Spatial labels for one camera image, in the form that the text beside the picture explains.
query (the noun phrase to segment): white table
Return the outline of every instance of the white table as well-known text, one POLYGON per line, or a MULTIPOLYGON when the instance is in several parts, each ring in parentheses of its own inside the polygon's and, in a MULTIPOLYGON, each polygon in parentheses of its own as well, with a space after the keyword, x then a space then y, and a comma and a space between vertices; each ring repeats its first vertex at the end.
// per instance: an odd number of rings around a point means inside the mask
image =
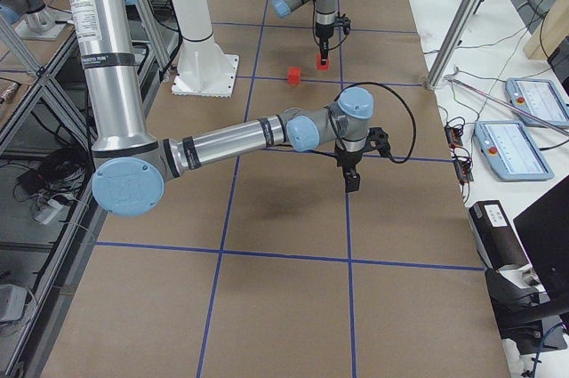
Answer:
MULTIPOLYGON (((421 46, 424 52, 439 49, 445 38, 446 32, 453 20, 456 9, 461 0, 410 0, 413 16, 419 34, 421 46)), ((485 0, 474 15, 462 36, 461 46, 480 44, 493 44, 503 37, 510 36, 524 26, 513 4, 509 0, 485 0)), ((512 38, 502 41, 497 45, 477 49, 457 49, 446 69, 445 74, 454 72, 454 66, 468 71, 476 76, 498 77, 505 80, 509 77, 522 77, 539 73, 547 68, 544 61, 530 61, 523 53, 523 47, 530 35, 521 31, 512 38), (516 44, 523 37, 516 52, 516 44), (509 59, 508 66, 503 70, 504 64, 509 59)), ((428 67, 432 65, 436 54, 425 55, 428 67)), ((460 73, 457 78, 467 84, 475 86, 485 92, 490 92, 496 98, 506 100, 504 83, 493 80, 480 80, 472 76, 460 73)), ((564 90, 550 69, 536 78, 553 80, 559 91, 564 90)), ((475 93, 468 92, 458 86, 454 87, 456 97, 474 109, 482 108, 484 98, 475 93)), ((438 104, 448 110, 449 119, 462 116, 467 122, 473 122, 476 114, 473 111, 459 105, 453 99, 453 92, 447 83, 441 83, 436 90, 438 104)), ((441 111, 443 122, 446 119, 444 111, 441 111)), ((514 113, 504 107, 488 102, 481 112, 481 120, 511 120, 516 119, 514 113)), ((555 178, 543 182, 501 182, 496 179, 489 169, 485 158, 473 147, 471 143, 473 125, 467 125, 462 136, 465 147, 473 157, 474 167, 472 170, 474 182, 470 184, 470 195, 466 207, 479 200, 500 200, 506 214, 513 220, 520 212, 526 209, 543 193, 548 191, 567 174, 569 174, 569 144, 568 146, 544 152, 544 156, 555 173, 555 178)), ((531 128, 531 135, 540 147, 547 147, 564 141, 565 137, 546 128, 531 128)), ((524 356, 524 362, 531 369, 531 356, 524 356)), ((567 378, 569 377, 569 350, 542 353, 542 363, 538 366, 539 378, 567 378)))

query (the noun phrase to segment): screen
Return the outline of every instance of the screen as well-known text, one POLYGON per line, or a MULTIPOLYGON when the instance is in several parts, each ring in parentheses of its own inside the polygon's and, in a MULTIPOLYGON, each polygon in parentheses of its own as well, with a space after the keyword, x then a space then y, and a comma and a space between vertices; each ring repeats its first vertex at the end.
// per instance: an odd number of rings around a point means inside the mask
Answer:
POLYGON ((566 122, 567 117, 549 83, 517 80, 517 87, 530 112, 548 122, 566 122))
POLYGON ((545 173, 532 144, 518 125, 486 125, 486 129, 510 174, 545 173))
MULTIPOLYGON (((569 177, 514 219, 522 246, 552 300, 569 294, 569 177)), ((561 316, 569 326, 569 313, 561 316)))

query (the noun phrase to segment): gray device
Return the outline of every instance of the gray device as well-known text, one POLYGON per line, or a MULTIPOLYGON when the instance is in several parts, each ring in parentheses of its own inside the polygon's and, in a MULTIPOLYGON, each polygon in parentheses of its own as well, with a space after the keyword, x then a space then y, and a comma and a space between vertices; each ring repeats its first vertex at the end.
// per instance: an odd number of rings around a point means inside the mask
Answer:
POLYGON ((477 122, 474 137, 501 181, 545 181, 554 177, 522 122, 477 122))
MULTIPOLYGON (((569 110, 561 93, 551 80, 535 78, 509 78, 506 93, 517 109, 531 113, 552 125, 569 127, 569 110)), ((530 117, 519 115, 529 126, 543 127, 530 117)))

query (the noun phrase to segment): computer monitor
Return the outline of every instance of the computer monitor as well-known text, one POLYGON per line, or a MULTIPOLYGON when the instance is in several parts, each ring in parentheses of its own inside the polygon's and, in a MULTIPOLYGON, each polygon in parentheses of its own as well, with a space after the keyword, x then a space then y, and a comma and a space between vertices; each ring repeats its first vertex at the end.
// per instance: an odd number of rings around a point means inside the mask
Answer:
POLYGON ((560 315, 566 327, 569 327, 568 206, 569 177, 514 219, 522 246, 551 299, 539 310, 543 314, 560 315))

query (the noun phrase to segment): red block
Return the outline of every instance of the red block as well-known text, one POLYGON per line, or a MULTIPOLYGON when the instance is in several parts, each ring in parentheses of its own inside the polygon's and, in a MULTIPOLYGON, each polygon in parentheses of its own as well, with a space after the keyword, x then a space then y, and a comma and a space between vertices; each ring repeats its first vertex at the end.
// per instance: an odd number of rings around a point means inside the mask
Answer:
POLYGON ((326 63, 324 65, 322 65, 320 63, 320 60, 322 58, 320 57, 320 53, 317 55, 317 70, 318 71, 328 71, 328 69, 330 69, 330 60, 326 60, 326 63))
POLYGON ((301 69, 299 67, 288 68, 288 84, 299 84, 301 82, 301 69))

